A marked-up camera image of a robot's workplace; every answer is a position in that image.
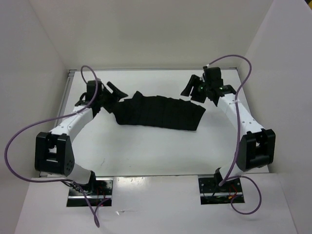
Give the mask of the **black pleated skirt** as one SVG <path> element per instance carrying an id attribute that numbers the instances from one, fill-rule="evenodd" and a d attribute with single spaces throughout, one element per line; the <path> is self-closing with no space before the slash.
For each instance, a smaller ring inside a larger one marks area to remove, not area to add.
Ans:
<path id="1" fill-rule="evenodd" d="M 119 125 L 139 125 L 173 130 L 196 131 L 206 109 L 190 101 L 163 96 L 144 96 L 137 91 L 132 98 L 114 106 Z"/>

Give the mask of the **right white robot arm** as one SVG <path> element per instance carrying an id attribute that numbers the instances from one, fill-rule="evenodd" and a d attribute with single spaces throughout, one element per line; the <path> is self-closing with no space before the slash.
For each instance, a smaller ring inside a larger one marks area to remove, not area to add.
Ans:
<path id="1" fill-rule="evenodd" d="M 259 124 L 238 98 L 242 86 L 235 90 L 224 85 L 221 77 L 208 82 L 204 77 L 192 75 L 182 96 L 204 103 L 211 100 L 221 109 L 237 130 L 236 148 L 233 161 L 216 169 L 214 187 L 226 191 L 231 180 L 254 168 L 261 168 L 273 162 L 276 134 Z"/>

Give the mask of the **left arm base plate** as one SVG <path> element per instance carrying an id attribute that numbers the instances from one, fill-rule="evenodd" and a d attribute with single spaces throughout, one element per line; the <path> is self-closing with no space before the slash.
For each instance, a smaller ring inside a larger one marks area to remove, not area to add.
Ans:
<path id="1" fill-rule="evenodd" d="M 113 182 L 112 177 L 97 177 L 98 187 L 92 192 L 85 192 L 92 207 L 95 208 L 97 205 L 101 207 L 112 206 Z M 88 204 L 80 189 L 75 185 L 70 187 L 66 207 L 87 206 Z"/>

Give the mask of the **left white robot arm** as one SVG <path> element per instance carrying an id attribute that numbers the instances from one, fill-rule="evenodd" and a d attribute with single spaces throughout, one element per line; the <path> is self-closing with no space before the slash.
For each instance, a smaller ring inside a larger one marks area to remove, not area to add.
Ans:
<path id="1" fill-rule="evenodd" d="M 104 108 L 111 113 L 114 106 L 128 95 L 111 82 L 89 81 L 69 117 L 49 132 L 40 132 L 35 144 L 35 169 L 59 175 L 76 182 L 74 188 L 86 195 L 93 194 L 99 182 L 95 172 L 75 162 L 72 142 L 86 124 Z"/>

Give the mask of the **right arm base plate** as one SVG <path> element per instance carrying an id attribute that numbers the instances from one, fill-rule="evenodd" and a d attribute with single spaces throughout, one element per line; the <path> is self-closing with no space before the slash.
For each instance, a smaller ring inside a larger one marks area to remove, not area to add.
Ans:
<path id="1" fill-rule="evenodd" d="M 218 187 L 215 179 L 211 176 L 199 176 L 198 186 L 201 205 L 244 203 L 243 190 L 240 179 L 226 182 Z"/>

